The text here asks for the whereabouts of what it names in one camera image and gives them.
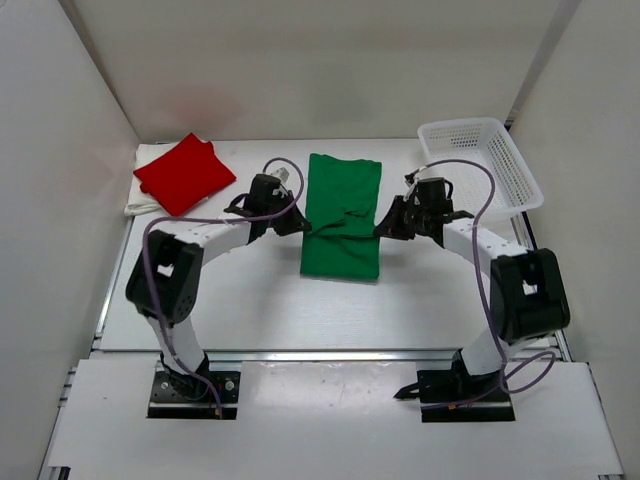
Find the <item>green t shirt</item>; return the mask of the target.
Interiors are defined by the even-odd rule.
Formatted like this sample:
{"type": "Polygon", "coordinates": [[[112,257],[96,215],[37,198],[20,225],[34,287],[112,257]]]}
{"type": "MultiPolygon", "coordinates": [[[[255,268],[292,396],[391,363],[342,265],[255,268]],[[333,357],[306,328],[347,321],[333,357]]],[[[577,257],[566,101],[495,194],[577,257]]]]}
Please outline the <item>green t shirt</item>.
{"type": "Polygon", "coordinates": [[[373,234],[382,164],[309,157],[300,273],[316,278],[375,282],[380,275],[379,243],[373,234]]]}

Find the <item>white t shirt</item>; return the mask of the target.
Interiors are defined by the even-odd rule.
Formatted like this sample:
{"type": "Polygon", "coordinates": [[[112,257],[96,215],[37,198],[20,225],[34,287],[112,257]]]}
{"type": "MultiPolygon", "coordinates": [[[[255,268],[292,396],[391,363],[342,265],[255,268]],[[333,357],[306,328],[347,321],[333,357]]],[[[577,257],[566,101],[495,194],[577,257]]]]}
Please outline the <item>white t shirt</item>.
{"type": "MultiPolygon", "coordinates": [[[[164,153],[167,153],[172,147],[176,145],[177,143],[160,145],[141,144],[136,151],[134,170],[136,168],[149,164],[151,161],[157,159],[164,153]]],[[[140,181],[133,175],[128,200],[124,208],[125,215],[136,216],[156,210],[164,209],[149,194],[141,192],[140,181]]]]}

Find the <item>red t shirt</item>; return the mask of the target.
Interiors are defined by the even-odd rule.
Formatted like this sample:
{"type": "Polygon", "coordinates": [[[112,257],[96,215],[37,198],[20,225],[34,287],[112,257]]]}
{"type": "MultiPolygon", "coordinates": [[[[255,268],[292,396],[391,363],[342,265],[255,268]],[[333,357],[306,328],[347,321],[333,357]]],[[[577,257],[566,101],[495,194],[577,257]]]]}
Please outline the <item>red t shirt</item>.
{"type": "Polygon", "coordinates": [[[133,175],[140,181],[141,192],[174,217],[187,213],[237,179],[216,156],[213,144],[194,133],[149,164],[136,168],[133,175]]]}

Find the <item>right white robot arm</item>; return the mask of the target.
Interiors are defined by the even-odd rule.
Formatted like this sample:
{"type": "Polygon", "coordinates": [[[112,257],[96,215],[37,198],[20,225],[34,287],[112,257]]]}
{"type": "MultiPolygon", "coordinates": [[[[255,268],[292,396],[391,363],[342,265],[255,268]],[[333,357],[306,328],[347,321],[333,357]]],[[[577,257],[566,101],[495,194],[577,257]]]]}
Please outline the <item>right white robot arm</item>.
{"type": "Polygon", "coordinates": [[[456,353],[449,375],[452,393],[470,400],[512,354],[568,326],[557,257],[549,249],[511,243],[482,227],[478,215],[455,210],[450,181],[414,174],[406,181],[408,192],[394,198],[374,234],[402,241],[426,237],[473,265],[488,327],[456,353]]]}

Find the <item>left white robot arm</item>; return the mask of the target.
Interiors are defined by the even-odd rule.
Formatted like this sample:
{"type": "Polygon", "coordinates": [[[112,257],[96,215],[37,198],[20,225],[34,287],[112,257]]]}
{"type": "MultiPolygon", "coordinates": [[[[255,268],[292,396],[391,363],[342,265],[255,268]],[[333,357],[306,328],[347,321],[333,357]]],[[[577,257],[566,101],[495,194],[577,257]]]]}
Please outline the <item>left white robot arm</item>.
{"type": "Polygon", "coordinates": [[[144,236],[125,296],[153,329],[169,384],[189,401],[213,399],[220,391],[190,318],[203,267],[268,230],[288,236],[311,229],[286,186],[287,179],[285,168],[259,173],[249,191],[232,200],[220,219],[179,233],[158,228],[144,236]]]}

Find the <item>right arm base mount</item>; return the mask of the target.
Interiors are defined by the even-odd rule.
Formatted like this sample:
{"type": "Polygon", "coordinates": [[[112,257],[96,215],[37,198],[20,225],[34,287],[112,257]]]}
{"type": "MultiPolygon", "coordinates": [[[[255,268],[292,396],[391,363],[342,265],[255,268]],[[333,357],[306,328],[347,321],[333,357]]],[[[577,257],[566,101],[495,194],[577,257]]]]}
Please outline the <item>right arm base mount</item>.
{"type": "Polygon", "coordinates": [[[498,378],[498,371],[471,376],[457,351],[448,370],[419,368],[417,380],[394,399],[418,400],[423,423],[513,422],[511,398],[498,387],[498,378]]]}

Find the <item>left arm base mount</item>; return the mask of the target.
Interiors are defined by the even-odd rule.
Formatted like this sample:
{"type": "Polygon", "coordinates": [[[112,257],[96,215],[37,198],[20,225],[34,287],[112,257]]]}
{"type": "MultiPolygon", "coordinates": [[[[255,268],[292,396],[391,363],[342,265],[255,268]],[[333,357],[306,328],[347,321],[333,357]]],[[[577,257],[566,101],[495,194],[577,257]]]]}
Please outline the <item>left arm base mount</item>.
{"type": "Polygon", "coordinates": [[[213,370],[201,366],[196,371],[209,378],[220,402],[200,380],[184,374],[170,373],[159,362],[150,389],[147,417],[169,420],[235,420],[241,383],[239,366],[213,370]]]}

